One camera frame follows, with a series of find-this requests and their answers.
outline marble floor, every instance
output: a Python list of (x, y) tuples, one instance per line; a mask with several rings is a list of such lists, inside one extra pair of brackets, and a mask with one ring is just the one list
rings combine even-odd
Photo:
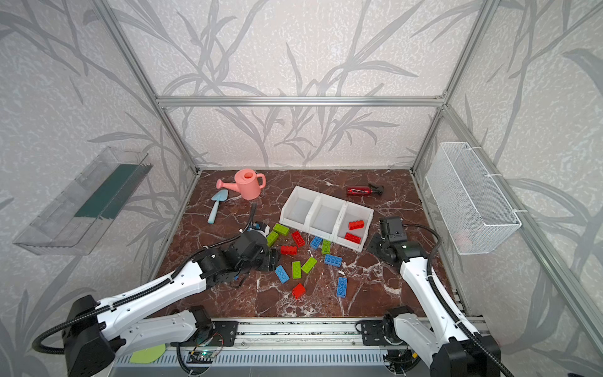
[[(297, 185), (373, 208), (375, 212), (368, 239), (379, 231), (380, 217), (400, 216), (405, 223), (428, 225), (408, 170), (268, 170), (258, 173), (266, 175), (268, 184), (261, 195), (254, 199), (257, 203), (254, 220), (263, 221), (271, 228), (279, 221), (281, 207)], [(223, 179), (225, 182), (233, 182), (234, 175), (235, 171), (201, 173), (158, 276), (175, 269), (188, 255), (202, 246), (236, 235), (244, 227), (250, 202), (234, 191), (229, 191), (228, 200), (220, 204), (215, 224), (207, 223), (213, 206), (210, 198), (216, 193), (216, 181)], [(346, 186), (367, 183), (384, 186), (383, 196), (346, 197)], [(431, 251), (434, 241), (429, 232), (416, 228), (406, 230), (411, 241), (419, 241), (427, 252)], [(341, 268), (335, 268), (324, 264), (320, 249), (310, 249), (313, 236), (307, 233), (302, 235), (306, 245), (299, 248), (298, 255), (283, 255), (280, 258), (280, 264), (291, 277), (292, 261), (301, 261), (303, 265), (310, 256), (315, 257), (318, 263), (308, 275), (302, 273), (301, 279), (290, 279), (281, 284), (274, 272), (252, 271), (231, 284), (219, 284), (178, 301), (156, 315), (168, 315), (196, 305), (203, 305), (212, 318), (381, 317), (387, 309), (400, 305), (409, 305), (417, 315), (425, 315), (399, 272), (368, 253), (368, 241), (360, 253), (333, 244), (331, 254), (343, 258)], [(295, 244), (291, 236), (281, 236), (274, 247), (280, 248), (281, 245)], [(436, 259), (434, 269), (450, 291), (449, 281), (439, 259)], [(347, 296), (343, 299), (335, 295), (337, 281), (341, 276), (338, 270), (348, 279)], [(296, 300), (291, 290), (299, 283), (306, 288), (306, 294)]]

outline white wire basket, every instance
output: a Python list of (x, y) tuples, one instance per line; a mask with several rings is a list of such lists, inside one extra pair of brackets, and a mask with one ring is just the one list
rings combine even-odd
[(522, 225), (465, 142), (440, 143), (425, 178), (461, 255), (490, 253)]

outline blue lego brick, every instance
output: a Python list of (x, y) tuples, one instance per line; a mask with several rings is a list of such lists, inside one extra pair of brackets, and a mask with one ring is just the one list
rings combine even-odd
[(346, 297), (347, 291), (347, 279), (345, 277), (340, 277), (339, 282), (337, 283), (337, 297), (341, 297), (342, 299)]
[(324, 255), (324, 264), (328, 264), (335, 267), (341, 267), (341, 257), (333, 256), (331, 254)]
[(314, 239), (312, 240), (312, 242), (310, 242), (310, 248), (316, 250), (318, 249), (318, 247), (320, 246), (320, 243), (323, 242), (323, 239), (320, 238), (319, 236), (314, 237)]
[(274, 272), (276, 272), (276, 276), (279, 277), (281, 283), (284, 284), (289, 280), (289, 275), (287, 275), (283, 266), (278, 266)]

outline black mounting plate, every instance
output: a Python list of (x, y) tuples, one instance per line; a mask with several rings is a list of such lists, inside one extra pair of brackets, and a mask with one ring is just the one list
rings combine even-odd
[(358, 321), (356, 327), (358, 325), (360, 325), (364, 346), (391, 346), (391, 343), (385, 340), (382, 320), (362, 320)]
[[(221, 347), (222, 339), (224, 339), (224, 347), (235, 345), (236, 330), (239, 327), (237, 321), (213, 321), (213, 325), (215, 326), (215, 331), (222, 335), (222, 338), (215, 335), (212, 341), (205, 345), (206, 347)], [(196, 345), (197, 339), (190, 339), (180, 343), (180, 347), (194, 347)]]

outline wall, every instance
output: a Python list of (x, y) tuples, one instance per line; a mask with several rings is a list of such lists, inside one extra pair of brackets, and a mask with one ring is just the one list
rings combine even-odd
[[(161, 95), (435, 96), (482, 1), (110, 3)], [(171, 114), (199, 166), (409, 167), (434, 110), (358, 110)]]
[[(452, 105), (551, 243), (603, 308), (603, 2), (501, 2)], [(602, 376), (603, 361), (517, 233), (487, 255), (459, 256), (417, 171), (474, 315), (487, 319), (519, 376)]]
[[(31, 341), (64, 320), (76, 298), (146, 281), (193, 179), (91, 8), (0, 5), (2, 376), (66, 374), (62, 356), (35, 353)], [(106, 146), (147, 151), (154, 166), (92, 253), (36, 256), (13, 245)]]

